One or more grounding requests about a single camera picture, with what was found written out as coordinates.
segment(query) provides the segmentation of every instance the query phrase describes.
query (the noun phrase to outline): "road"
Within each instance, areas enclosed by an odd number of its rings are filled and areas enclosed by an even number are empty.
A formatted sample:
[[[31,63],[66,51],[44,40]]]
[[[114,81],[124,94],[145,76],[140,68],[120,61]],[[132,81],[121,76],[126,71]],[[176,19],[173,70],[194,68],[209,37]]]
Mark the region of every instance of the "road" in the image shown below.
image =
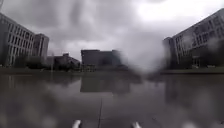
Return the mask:
[[[1,75],[1,128],[221,128],[224,75]]]

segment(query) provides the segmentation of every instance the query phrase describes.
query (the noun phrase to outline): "sky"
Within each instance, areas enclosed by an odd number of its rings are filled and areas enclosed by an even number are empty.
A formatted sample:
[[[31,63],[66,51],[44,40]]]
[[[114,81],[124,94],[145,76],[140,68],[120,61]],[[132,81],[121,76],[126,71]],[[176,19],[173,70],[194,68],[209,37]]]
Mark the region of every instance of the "sky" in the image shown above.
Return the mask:
[[[166,57],[164,38],[223,7],[223,0],[5,0],[1,11],[49,36],[49,55],[81,60],[81,49],[118,49],[124,61],[152,70]]]

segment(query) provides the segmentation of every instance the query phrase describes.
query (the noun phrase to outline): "building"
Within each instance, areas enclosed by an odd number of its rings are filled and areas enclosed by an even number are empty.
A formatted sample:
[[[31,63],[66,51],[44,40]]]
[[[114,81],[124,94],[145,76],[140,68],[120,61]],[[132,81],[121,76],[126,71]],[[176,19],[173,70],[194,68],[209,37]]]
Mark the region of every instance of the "building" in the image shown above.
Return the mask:
[[[222,65],[224,43],[224,9],[217,11],[177,35],[166,38],[177,68]]]
[[[34,38],[33,56],[47,57],[49,38],[44,34],[37,34]]]
[[[81,50],[81,56],[83,66],[92,66],[94,68],[115,68],[122,65],[119,52],[116,50]]]
[[[1,64],[14,65],[16,57],[32,55],[35,34],[12,19],[0,13],[1,29]]]
[[[23,56],[22,58],[32,56],[46,58],[48,43],[49,38],[45,35],[35,35],[32,31],[0,13],[1,65],[15,66],[21,56]]]
[[[62,56],[48,56],[44,61],[46,67],[53,66],[54,69],[68,69],[68,68],[79,68],[80,61],[70,57],[68,53],[64,53]]]

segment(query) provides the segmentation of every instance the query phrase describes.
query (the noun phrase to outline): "cloud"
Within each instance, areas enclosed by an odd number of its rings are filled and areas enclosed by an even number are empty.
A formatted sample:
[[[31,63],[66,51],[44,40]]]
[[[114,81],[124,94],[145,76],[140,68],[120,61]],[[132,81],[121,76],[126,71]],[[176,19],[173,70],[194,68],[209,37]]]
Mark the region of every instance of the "cloud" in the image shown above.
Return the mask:
[[[120,49],[138,68],[154,69],[162,40],[214,13],[222,0],[6,0],[3,13],[50,37],[50,51]]]
[[[14,0],[5,1],[6,15],[19,23],[36,27],[55,27],[58,25],[57,14],[54,10],[54,0]]]

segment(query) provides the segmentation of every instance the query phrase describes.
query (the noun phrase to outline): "dark building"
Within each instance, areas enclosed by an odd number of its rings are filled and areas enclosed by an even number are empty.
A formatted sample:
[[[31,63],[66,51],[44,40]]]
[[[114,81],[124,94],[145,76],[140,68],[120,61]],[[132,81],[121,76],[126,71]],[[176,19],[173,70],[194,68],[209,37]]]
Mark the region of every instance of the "dark building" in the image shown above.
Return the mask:
[[[222,65],[224,43],[224,9],[199,23],[167,38],[175,68],[207,67]]]
[[[33,55],[39,56],[42,58],[47,57],[49,38],[44,34],[35,35],[34,46],[33,46]]]
[[[68,53],[62,56],[49,56],[45,61],[46,67],[53,66],[55,69],[65,69],[65,68],[78,68],[80,66],[80,61],[69,56]]]
[[[94,68],[116,68],[122,65],[119,52],[116,50],[82,50],[81,56],[83,66],[92,66]]]

